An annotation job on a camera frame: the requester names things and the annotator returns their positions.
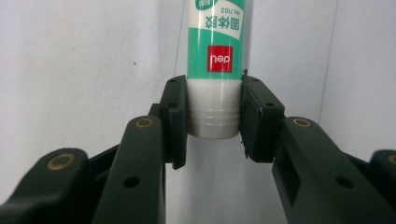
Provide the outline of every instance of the green label stripe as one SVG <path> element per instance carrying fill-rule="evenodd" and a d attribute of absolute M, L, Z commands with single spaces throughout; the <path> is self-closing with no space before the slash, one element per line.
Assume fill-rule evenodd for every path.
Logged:
<path fill-rule="evenodd" d="M 242 10 L 245 10 L 245 0 L 227 0 L 239 6 Z M 213 7 L 218 0 L 195 0 L 195 6 L 198 10 L 207 10 Z"/>
<path fill-rule="evenodd" d="M 207 71 L 207 49 L 210 45 L 233 46 L 233 71 L 231 73 Z M 240 80 L 242 78 L 242 56 L 243 36 L 237 40 L 218 32 L 189 28 L 188 78 Z"/>
<path fill-rule="evenodd" d="M 195 6 L 198 10 L 206 10 L 213 7 L 218 0 L 195 0 Z"/>

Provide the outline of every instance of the brass screw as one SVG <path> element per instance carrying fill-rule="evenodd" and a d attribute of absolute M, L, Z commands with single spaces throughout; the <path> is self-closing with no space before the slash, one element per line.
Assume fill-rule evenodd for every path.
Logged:
<path fill-rule="evenodd" d="M 64 153 L 52 158 L 49 163 L 47 163 L 47 168 L 53 171 L 62 170 L 71 165 L 75 159 L 75 155 L 71 153 Z"/>
<path fill-rule="evenodd" d="M 140 119 L 138 120 L 135 125 L 139 128 L 148 128 L 154 123 L 154 120 L 152 119 Z"/>
<path fill-rule="evenodd" d="M 306 119 L 294 119 L 293 123 L 303 128 L 311 127 L 311 123 Z"/>
<path fill-rule="evenodd" d="M 392 163 L 393 165 L 396 165 L 396 155 L 390 155 L 388 156 L 388 161 Z"/>

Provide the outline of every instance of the red deli logo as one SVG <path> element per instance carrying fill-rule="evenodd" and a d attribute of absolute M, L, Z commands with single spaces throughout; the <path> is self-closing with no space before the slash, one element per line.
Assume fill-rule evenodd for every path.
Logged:
<path fill-rule="evenodd" d="M 207 49 L 207 71 L 231 73 L 233 71 L 233 47 L 209 46 Z"/>

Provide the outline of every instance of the white wall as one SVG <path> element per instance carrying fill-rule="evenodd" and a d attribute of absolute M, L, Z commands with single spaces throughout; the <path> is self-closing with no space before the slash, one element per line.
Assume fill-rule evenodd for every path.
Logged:
<path fill-rule="evenodd" d="M 396 2 L 339 3 L 320 124 L 368 161 L 396 149 Z"/>
<path fill-rule="evenodd" d="M 60 147 L 93 156 L 159 102 L 165 80 L 186 73 L 185 9 L 0 3 L 0 202 L 41 156 Z M 319 119 L 335 10 L 335 0 L 247 0 L 249 74 L 288 116 Z M 286 223 L 271 164 L 246 160 L 240 141 L 189 138 L 186 167 L 167 170 L 168 223 Z"/>

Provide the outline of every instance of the glue stick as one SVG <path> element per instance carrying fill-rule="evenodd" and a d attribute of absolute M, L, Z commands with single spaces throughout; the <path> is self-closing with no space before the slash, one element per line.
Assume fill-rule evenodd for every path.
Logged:
<path fill-rule="evenodd" d="M 225 139 L 239 132 L 245 0 L 190 0 L 188 132 Z"/>

